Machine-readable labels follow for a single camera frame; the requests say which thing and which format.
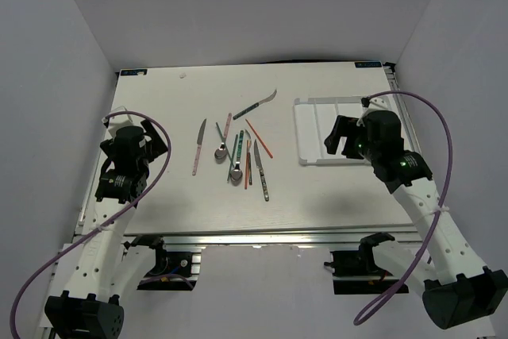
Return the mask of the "pink handled knife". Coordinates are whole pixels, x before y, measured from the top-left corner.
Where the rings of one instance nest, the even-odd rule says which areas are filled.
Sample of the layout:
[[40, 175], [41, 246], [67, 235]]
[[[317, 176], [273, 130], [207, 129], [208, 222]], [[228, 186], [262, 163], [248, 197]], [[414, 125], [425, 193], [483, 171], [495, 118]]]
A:
[[202, 121], [202, 124], [201, 124], [201, 126], [199, 128], [199, 131], [198, 131], [197, 148], [196, 148], [196, 153], [195, 153], [194, 163], [193, 163], [193, 169], [192, 169], [192, 175], [193, 176], [196, 176], [197, 170], [198, 170], [198, 162], [199, 162], [199, 158], [200, 158], [200, 155], [201, 155], [202, 142], [203, 142], [204, 133], [205, 133], [205, 129], [206, 129], [206, 122], [207, 122], [207, 119], [205, 118]]

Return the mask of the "floral handled knife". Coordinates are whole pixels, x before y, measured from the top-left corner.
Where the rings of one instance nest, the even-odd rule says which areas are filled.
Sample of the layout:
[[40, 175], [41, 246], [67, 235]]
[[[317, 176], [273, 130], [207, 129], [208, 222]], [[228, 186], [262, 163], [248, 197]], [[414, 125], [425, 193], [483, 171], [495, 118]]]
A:
[[258, 148], [257, 141], [254, 142], [254, 157], [255, 157], [256, 167], [257, 167], [258, 172], [260, 174], [260, 181], [261, 181], [261, 187], [262, 187], [263, 194], [264, 194], [264, 200], [266, 202], [268, 202], [270, 200], [270, 196], [269, 196], [269, 192], [268, 192], [268, 188], [267, 188], [267, 182], [266, 182], [266, 178], [265, 178], [265, 174], [264, 174], [263, 165], [262, 165], [262, 162], [260, 159], [260, 151]]

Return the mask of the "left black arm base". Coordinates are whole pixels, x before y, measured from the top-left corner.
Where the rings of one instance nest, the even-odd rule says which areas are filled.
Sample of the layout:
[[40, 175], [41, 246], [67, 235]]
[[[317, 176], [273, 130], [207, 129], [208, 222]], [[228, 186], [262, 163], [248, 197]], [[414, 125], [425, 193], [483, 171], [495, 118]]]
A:
[[142, 277], [137, 289], [142, 291], [192, 291], [192, 252], [168, 251], [164, 239], [154, 235], [140, 235], [123, 243], [125, 252], [131, 248], [149, 248], [149, 263], [153, 267]]

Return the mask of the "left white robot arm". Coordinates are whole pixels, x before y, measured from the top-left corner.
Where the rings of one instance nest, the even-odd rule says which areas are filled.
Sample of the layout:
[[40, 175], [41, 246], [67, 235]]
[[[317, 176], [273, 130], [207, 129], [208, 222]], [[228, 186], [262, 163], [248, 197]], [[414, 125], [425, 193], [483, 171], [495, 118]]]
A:
[[117, 338], [124, 324], [121, 301], [136, 290], [144, 273], [158, 275], [167, 267], [167, 254], [122, 239], [137, 205], [156, 184], [149, 165], [171, 155], [171, 141], [149, 117], [139, 125], [126, 122], [110, 129], [100, 144], [106, 158], [96, 180], [90, 231], [75, 270], [58, 296], [49, 296], [44, 313], [61, 338]]

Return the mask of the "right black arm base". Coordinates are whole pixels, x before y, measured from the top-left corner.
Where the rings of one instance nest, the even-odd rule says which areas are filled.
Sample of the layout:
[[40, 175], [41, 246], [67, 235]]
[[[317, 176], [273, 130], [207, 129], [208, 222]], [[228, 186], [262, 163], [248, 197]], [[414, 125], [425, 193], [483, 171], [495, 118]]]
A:
[[324, 268], [333, 274], [335, 295], [380, 295], [398, 282], [390, 272], [374, 262], [372, 249], [395, 241], [389, 233], [374, 233], [360, 240], [358, 249], [331, 252]]

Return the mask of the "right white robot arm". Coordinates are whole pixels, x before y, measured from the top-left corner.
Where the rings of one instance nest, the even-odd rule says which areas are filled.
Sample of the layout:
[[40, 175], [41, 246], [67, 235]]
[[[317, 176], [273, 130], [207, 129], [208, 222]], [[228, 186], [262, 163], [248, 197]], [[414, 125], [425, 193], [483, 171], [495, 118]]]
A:
[[365, 159], [421, 235], [422, 250], [432, 264], [421, 262], [387, 233], [360, 242], [360, 268], [374, 275], [383, 270], [398, 277], [421, 296], [426, 313], [441, 329], [450, 329], [492, 315], [507, 293], [507, 275], [492, 271], [475, 253], [440, 206], [438, 192], [423, 157], [404, 147], [396, 113], [377, 110], [361, 118], [337, 116], [325, 139], [329, 154], [345, 141], [343, 155]]

